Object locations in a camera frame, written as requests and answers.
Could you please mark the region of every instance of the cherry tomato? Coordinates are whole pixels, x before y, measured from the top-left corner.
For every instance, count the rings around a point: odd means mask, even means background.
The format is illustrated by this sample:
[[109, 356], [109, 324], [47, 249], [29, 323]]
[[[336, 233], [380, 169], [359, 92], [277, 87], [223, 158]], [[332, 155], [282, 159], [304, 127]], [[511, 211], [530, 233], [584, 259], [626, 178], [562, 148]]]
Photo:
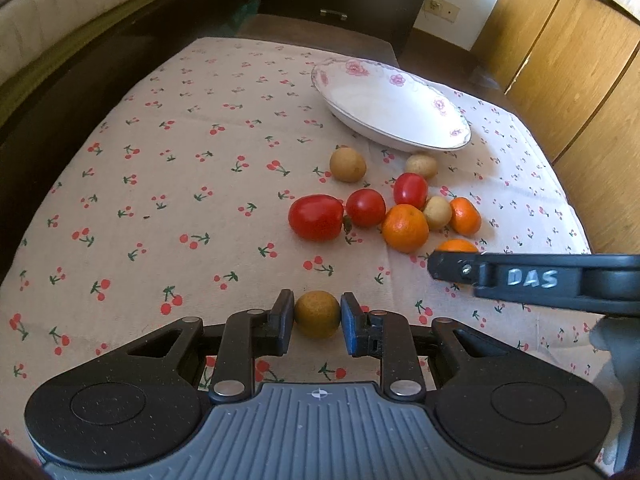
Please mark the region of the cherry tomato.
[[333, 240], [342, 231], [344, 208], [329, 195], [308, 195], [289, 209], [289, 225], [300, 238], [314, 242]]
[[427, 181], [417, 173], [403, 173], [394, 184], [394, 200], [397, 204], [410, 204], [420, 211], [427, 202]]
[[385, 199], [373, 189], [359, 189], [351, 193], [346, 209], [353, 225], [365, 228], [382, 223], [386, 214]]

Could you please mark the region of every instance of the bowl rim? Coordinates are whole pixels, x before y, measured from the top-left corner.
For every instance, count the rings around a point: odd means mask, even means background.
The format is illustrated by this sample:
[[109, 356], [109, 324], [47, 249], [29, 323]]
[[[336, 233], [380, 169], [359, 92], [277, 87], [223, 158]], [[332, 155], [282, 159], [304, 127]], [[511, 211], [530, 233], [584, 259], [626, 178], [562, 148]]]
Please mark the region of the bowl rim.
[[322, 92], [322, 89], [316, 84], [316, 80], [318, 79], [318, 70], [320, 70], [322, 67], [325, 66], [329, 66], [331, 64], [335, 64], [335, 63], [346, 63], [350, 60], [356, 60], [359, 62], [364, 62], [367, 64], [372, 64], [375, 66], [381, 66], [382, 68], [387, 68], [389, 70], [393, 70], [395, 72], [398, 72], [404, 76], [408, 76], [409, 78], [413, 79], [415, 82], [420, 83], [423, 86], [426, 86], [429, 90], [435, 92], [437, 95], [439, 95], [440, 97], [442, 97], [443, 99], [446, 99], [453, 107], [455, 107], [456, 109], [458, 108], [455, 104], [453, 104], [453, 102], [451, 102], [451, 100], [449, 98], [446, 97], [446, 95], [444, 95], [440, 90], [438, 90], [437, 88], [434, 88], [433, 86], [430, 85], [430, 82], [427, 81], [426, 79], [421, 78], [420, 76], [417, 76], [415, 74], [406, 72], [404, 70], [402, 70], [401, 68], [397, 68], [395, 66], [391, 66], [379, 61], [373, 61], [370, 59], [363, 59], [363, 58], [359, 58], [359, 57], [329, 57], [327, 59], [325, 59], [323, 62], [318, 63], [316, 65], [314, 65], [314, 67], [311, 70], [311, 84], [313, 85], [313, 87], [318, 90], [318, 92], [320, 93], [320, 95], [322, 96], [322, 98], [327, 101], [329, 104], [331, 104], [331, 106], [333, 108], [336, 108], [337, 110], [340, 111], [340, 113], [344, 114], [345, 116], [347, 116], [348, 118], [350, 118], [352, 121], [357, 122], [358, 124], [360, 124], [361, 126], [364, 126], [370, 130], [373, 130], [374, 132], [385, 136], [385, 137], [389, 137], [391, 139], [397, 140], [399, 142], [404, 142], [405, 144], [411, 145], [411, 146], [415, 146], [416, 148], [422, 148], [422, 149], [427, 149], [427, 150], [437, 150], [440, 152], [451, 152], [454, 150], [460, 150], [462, 148], [464, 148], [466, 145], [468, 145], [471, 142], [471, 137], [472, 137], [472, 131], [471, 131], [471, 127], [469, 126], [468, 121], [466, 120], [466, 117], [460, 112], [459, 116], [460, 116], [460, 120], [462, 121], [462, 124], [466, 130], [465, 132], [465, 137], [463, 138], [467, 138], [468, 139], [466, 142], [464, 142], [463, 144], [460, 144], [459, 146], [454, 146], [451, 148], [440, 148], [437, 146], [430, 146], [428, 144], [420, 144], [418, 142], [413, 142], [412, 140], [407, 140], [407, 139], [403, 139], [402, 137], [398, 137], [395, 136], [394, 134], [391, 134], [389, 132], [385, 132], [384, 130], [380, 130], [379, 128], [372, 126], [371, 124], [367, 124], [364, 123], [361, 119], [353, 116], [352, 114], [350, 114], [348, 111], [346, 111], [343, 107], [338, 106], [335, 101], [333, 101], [332, 99], [328, 98], [327, 95], [324, 94], [324, 92]]

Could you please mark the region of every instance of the floral bowl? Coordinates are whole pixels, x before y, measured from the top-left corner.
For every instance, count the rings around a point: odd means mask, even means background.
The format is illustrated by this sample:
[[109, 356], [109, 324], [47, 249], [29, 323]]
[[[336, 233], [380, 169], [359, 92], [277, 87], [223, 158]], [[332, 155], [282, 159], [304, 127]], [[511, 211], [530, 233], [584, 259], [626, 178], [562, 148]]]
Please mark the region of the floral bowl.
[[458, 150], [471, 140], [460, 110], [428, 81], [377, 61], [327, 59], [311, 81], [333, 114], [375, 142], [402, 152]]

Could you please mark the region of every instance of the ribbed gray surface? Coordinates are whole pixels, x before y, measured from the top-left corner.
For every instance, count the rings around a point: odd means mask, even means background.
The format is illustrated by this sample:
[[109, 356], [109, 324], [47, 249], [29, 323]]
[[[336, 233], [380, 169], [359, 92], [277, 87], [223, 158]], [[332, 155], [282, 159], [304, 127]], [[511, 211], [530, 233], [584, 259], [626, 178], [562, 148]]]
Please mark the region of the ribbed gray surface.
[[[48, 464], [54, 480], [523, 480], [479, 465], [437, 433], [424, 410], [383, 399], [373, 384], [264, 384], [260, 394], [212, 410], [186, 446], [123, 472]], [[531, 475], [596, 480], [591, 467]]]

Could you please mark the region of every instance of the silver screw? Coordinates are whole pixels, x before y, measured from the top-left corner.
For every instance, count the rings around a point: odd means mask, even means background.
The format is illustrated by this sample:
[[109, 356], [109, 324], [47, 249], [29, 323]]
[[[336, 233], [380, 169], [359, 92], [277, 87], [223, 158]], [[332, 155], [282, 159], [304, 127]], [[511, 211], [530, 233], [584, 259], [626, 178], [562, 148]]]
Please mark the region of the silver screw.
[[234, 397], [244, 392], [244, 384], [240, 381], [220, 381], [213, 385], [213, 391], [223, 397]]
[[402, 379], [391, 383], [389, 389], [400, 397], [409, 397], [419, 394], [422, 391], [422, 387], [415, 381]]

